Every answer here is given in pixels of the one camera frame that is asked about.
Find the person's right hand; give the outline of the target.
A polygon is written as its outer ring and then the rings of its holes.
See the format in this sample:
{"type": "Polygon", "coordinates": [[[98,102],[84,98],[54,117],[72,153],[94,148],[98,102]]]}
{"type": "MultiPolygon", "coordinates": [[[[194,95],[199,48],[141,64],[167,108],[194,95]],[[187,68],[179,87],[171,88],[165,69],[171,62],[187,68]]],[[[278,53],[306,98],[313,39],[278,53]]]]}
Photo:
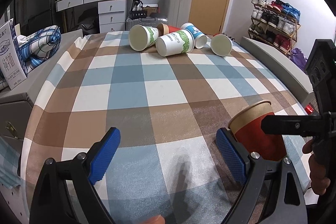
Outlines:
{"type": "Polygon", "coordinates": [[[310,140],[302,148],[304,154],[311,153],[309,158],[310,179],[311,188],[313,192],[319,196],[326,193],[327,188],[330,185],[330,179],[326,177],[326,168],[324,165],[318,164],[315,158],[315,154],[312,149],[313,141],[310,140]]]}

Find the person's left hand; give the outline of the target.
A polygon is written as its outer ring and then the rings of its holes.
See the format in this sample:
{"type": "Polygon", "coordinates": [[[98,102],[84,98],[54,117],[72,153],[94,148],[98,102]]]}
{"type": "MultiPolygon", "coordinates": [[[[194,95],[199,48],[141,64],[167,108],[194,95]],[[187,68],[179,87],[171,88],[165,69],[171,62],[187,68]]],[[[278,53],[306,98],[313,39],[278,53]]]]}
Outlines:
{"type": "Polygon", "coordinates": [[[142,222],[141,224],[165,224],[165,219],[161,215],[156,215],[150,219],[142,222]]]}

